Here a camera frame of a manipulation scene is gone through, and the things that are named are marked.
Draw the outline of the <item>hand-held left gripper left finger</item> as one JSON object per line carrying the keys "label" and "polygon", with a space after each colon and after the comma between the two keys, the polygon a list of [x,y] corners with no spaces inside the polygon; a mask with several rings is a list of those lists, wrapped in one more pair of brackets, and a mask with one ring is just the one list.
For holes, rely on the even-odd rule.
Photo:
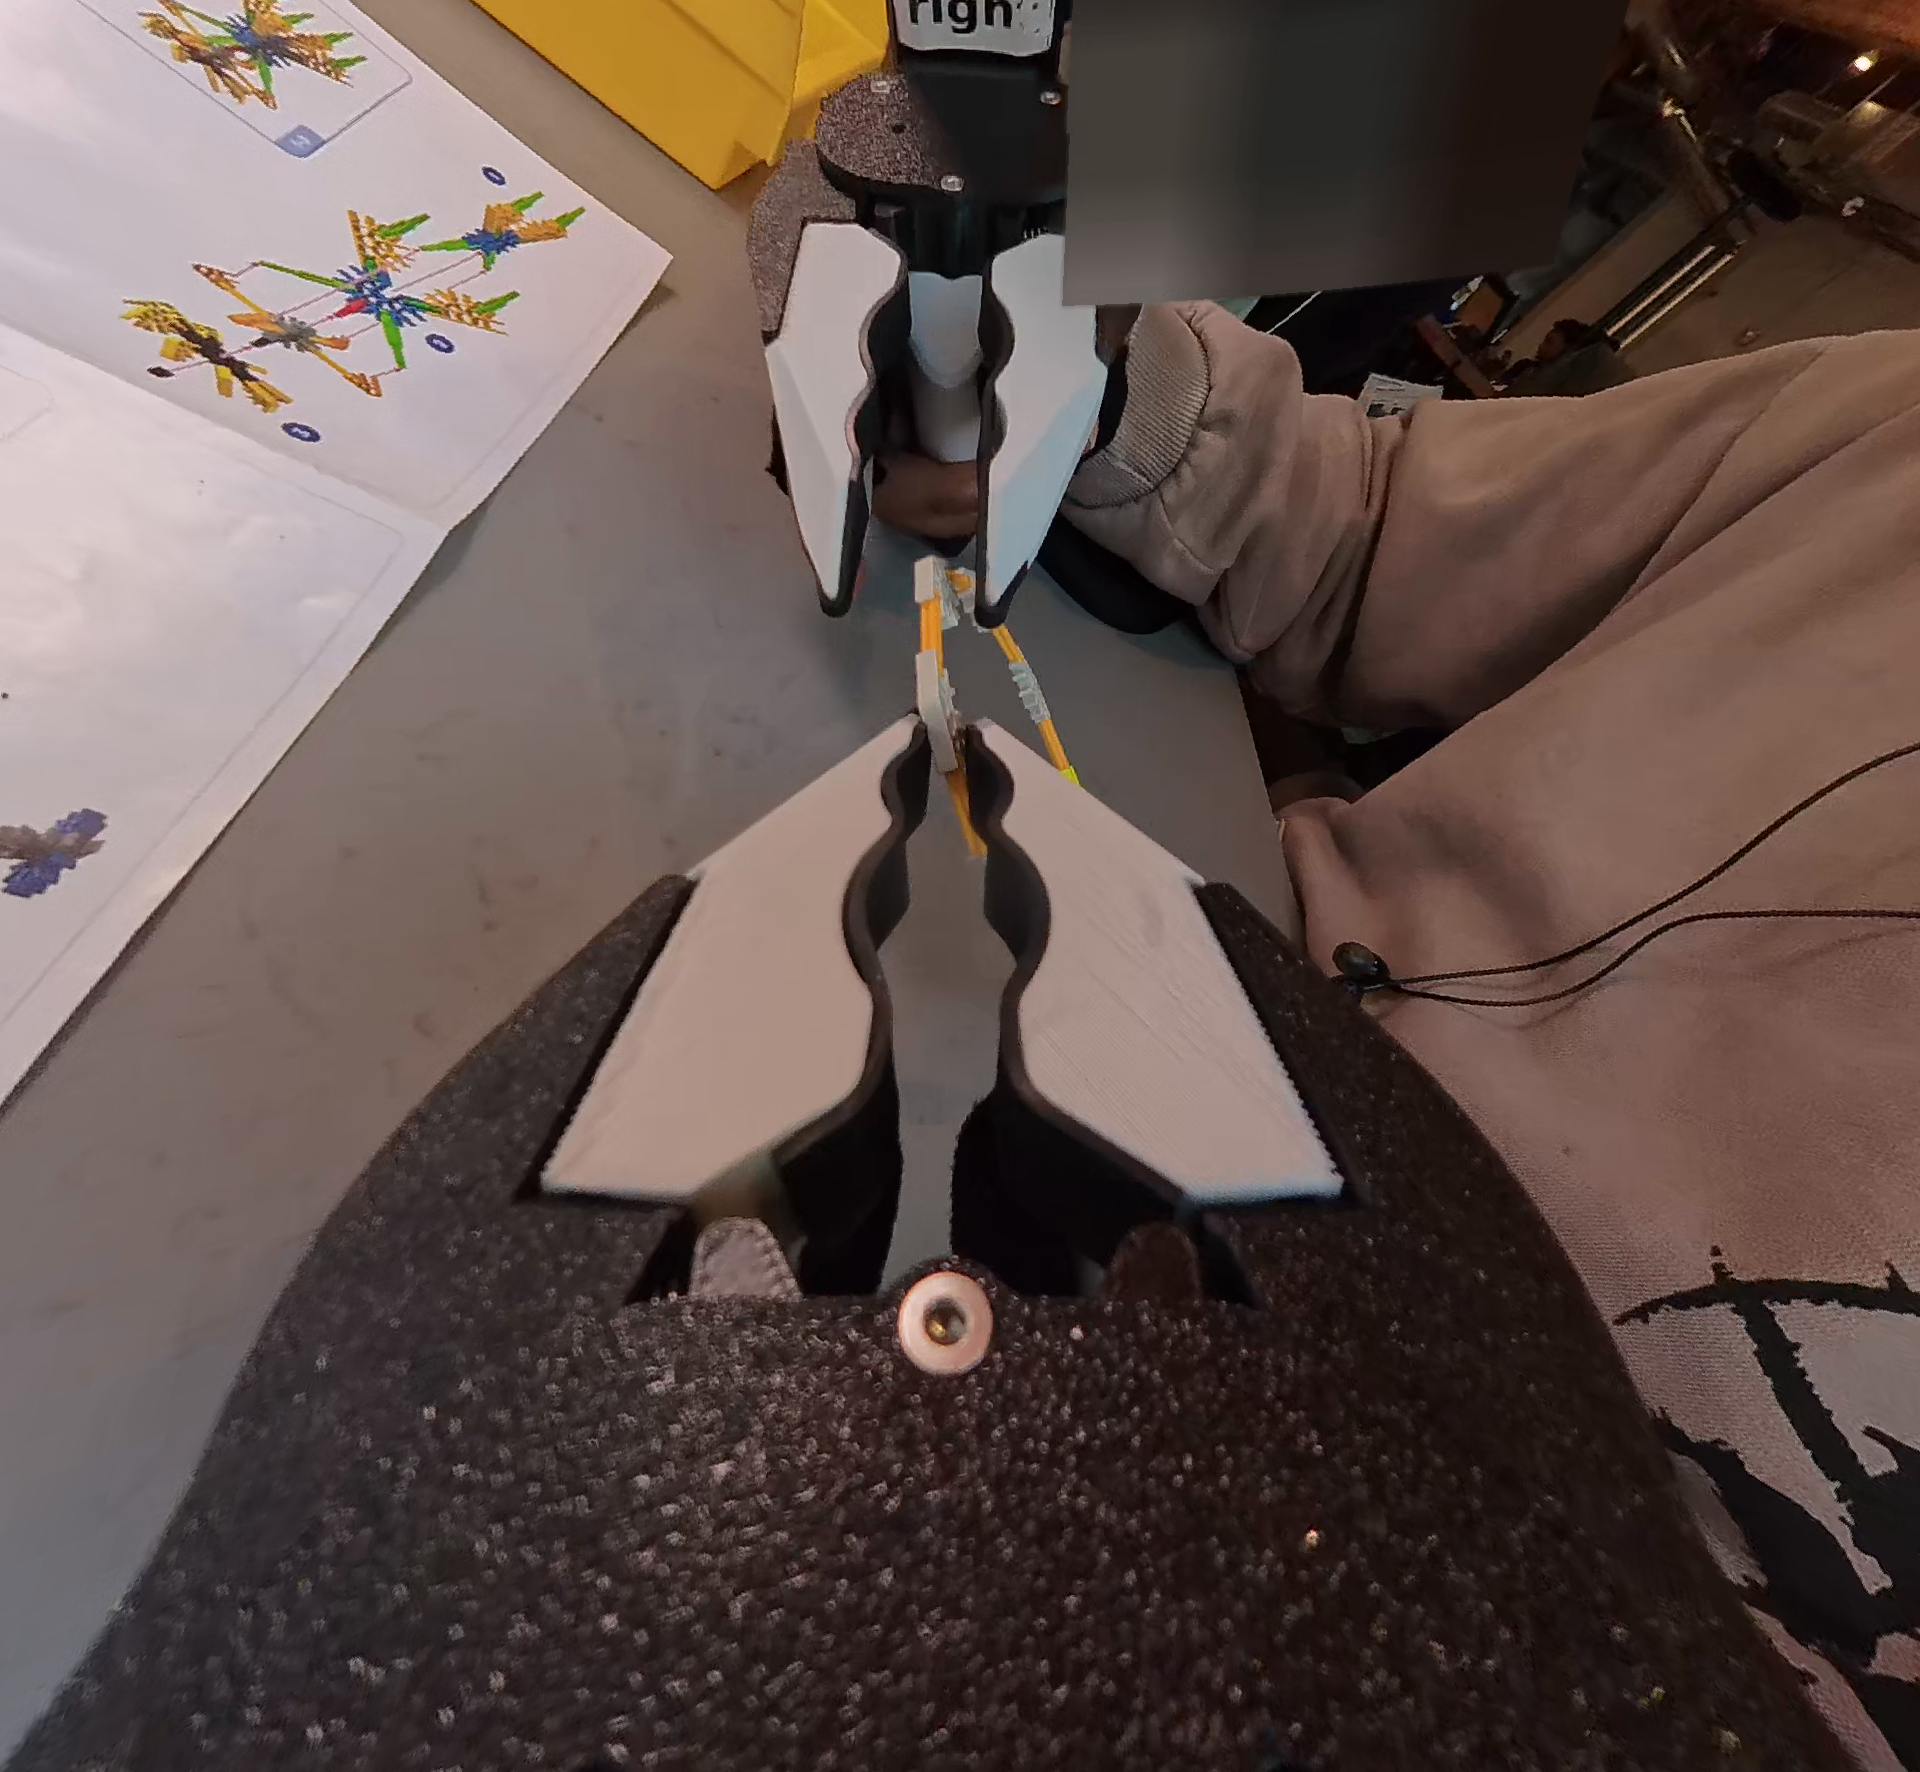
{"label": "hand-held left gripper left finger", "polygon": [[671,916],[540,1189],[886,1250],[900,1214],[893,1004],[929,743],[900,719],[666,883]]}

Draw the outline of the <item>grey desk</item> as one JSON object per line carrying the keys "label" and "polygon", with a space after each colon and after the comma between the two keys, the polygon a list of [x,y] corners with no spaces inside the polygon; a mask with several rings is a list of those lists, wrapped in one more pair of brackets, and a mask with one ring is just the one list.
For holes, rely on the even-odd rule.
{"label": "grey desk", "polygon": [[674,260],[6,1102],[3,1752],[372,1155],[636,894],[909,705],[909,547],[821,616],[764,472],[746,193],[461,0],[354,2]]}

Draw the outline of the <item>person's right forearm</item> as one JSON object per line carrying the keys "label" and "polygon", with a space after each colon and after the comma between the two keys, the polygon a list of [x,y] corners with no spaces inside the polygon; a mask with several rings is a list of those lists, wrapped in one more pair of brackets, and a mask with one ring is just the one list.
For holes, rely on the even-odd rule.
{"label": "person's right forearm", "polygon": [[1453,726],[1658,633],[1711,700],[1915,656],[1913,331],[1370,416],[1223,309],[1150,304],[1122,374],[1067,519],[1299,716]]}

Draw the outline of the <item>printed instruction sheet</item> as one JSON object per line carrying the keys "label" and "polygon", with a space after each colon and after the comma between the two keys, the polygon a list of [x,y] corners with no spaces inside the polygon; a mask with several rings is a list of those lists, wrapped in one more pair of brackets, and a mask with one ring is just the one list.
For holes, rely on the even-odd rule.
{"label": "printed instruction sheet", "polygon": [[1,0],[3,1095],[668,263],[349,0]]}

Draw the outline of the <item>person in beige sweatshirt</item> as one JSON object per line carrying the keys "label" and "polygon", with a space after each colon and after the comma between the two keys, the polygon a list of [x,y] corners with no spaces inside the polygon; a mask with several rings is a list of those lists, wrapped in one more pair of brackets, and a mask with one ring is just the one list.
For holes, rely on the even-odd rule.
{"label": "person in beige sweatshirt", "polygon": [[1312,949],[1628,964],[1380,1021],[1493,1139],[1611,1328],[1708,1544],[1841,1742],[1915,1768],[1915,443],[1638,512],[1415,521],[1287,634],[1287,705],[1444,740],[1289,819]]}

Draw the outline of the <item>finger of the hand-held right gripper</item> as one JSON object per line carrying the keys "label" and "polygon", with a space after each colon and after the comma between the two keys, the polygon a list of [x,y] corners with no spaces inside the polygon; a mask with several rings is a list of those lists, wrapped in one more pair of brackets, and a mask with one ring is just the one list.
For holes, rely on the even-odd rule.
{"label": "finger of the hand-held right gripper", "polygon": [[1006,619],[1097,426],[1095,309],[1067,304],[1061,238],[995,252],[981,276],[974,615]]}
{"label": "finger of the hand-held right gripper", "polygon": [[858,222],[807,222],[765,344],[782,483],[820,607],[852,608],[886,433],[884,378],[909,327],[897,245]]}

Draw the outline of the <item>person's right hand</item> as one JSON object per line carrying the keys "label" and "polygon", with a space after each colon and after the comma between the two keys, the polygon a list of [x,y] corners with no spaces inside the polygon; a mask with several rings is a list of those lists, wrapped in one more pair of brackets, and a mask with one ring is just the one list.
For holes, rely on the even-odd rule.
{"label": "person's right hand", "polygon": [[977,464],[897,451],[873,466],[872,512],[877,525],[943,552],[957,552],[979,523]]}

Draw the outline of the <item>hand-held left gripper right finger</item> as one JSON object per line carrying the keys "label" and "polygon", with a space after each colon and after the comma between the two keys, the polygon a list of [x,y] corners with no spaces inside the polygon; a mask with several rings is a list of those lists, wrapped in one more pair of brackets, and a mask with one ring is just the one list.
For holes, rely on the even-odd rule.
{"label": "hand-held left gripper right finger", "polygon": [[1207,883],[1006,729],[968,729],[999,1003],[995,1167],[1076,1250],[1141,1225],[1334,1205],[1341,1171],[1201,897]]}

